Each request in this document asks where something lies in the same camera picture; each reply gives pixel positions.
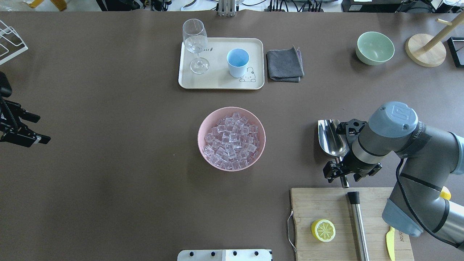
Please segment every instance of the metal scoop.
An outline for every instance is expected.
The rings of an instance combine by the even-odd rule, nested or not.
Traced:
[[[348,152],[347,141],[336,133],[338,124],[340,124],[339,120],[317,121],[319,144],[325,153],[335,157],[336,163],[340,163]],[[346,176],[340,177],[340,181],[342,182],[343,188],[349,188]]]

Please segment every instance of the blue cup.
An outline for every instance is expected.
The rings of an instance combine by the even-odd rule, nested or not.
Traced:
[[[247,51],[240,48],[230,50],[227,54],[227,63],[232,77],[240,78],[244,76],[248,61],[250,61],[250,55]]]

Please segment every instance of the green bowl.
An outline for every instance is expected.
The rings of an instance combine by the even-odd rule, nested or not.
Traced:
[[[356,55],[367,65],[380,65],[395,54],[393,42],[384,34],[365,32],[358,38]]]

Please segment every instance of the wooden cutting board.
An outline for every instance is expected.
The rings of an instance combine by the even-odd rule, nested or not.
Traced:
[[[390,226],[382,212],[393,188],[292,188],[290,191],[296,231],[296,261],[358,261],[356,230],[347,192],[359,191],[361,214],[372,261],[390,260],[386,233]],[[311,233],[311,224],[325,218],[335,225],[335,238],[320,242]],[[409,236],[395,230],[396,261],[413,261]]]

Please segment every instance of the lemon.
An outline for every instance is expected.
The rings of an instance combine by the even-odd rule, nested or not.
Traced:
[[[450,190],[447,187],[443,186],[443,188],[441,189],[440,197],[450,200],[451,199]]]
[[[335,226],[327,219],[318,219],[311,225],[313,236],[322,242],[330,242],[335,238]]]

